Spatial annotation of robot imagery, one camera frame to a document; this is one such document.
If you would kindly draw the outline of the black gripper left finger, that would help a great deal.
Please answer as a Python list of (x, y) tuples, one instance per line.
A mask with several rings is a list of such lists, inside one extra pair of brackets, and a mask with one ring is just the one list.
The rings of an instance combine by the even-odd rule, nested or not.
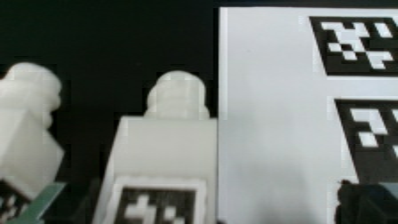
[(90, 224), (98, 202), (98, 182), (53, 182), (11, 224)]

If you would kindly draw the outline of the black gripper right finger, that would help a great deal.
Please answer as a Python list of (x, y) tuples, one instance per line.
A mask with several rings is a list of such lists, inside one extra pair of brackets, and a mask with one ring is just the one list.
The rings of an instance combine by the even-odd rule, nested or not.
[(334, 224), (398, 224), (398, 183), (341, 182)]

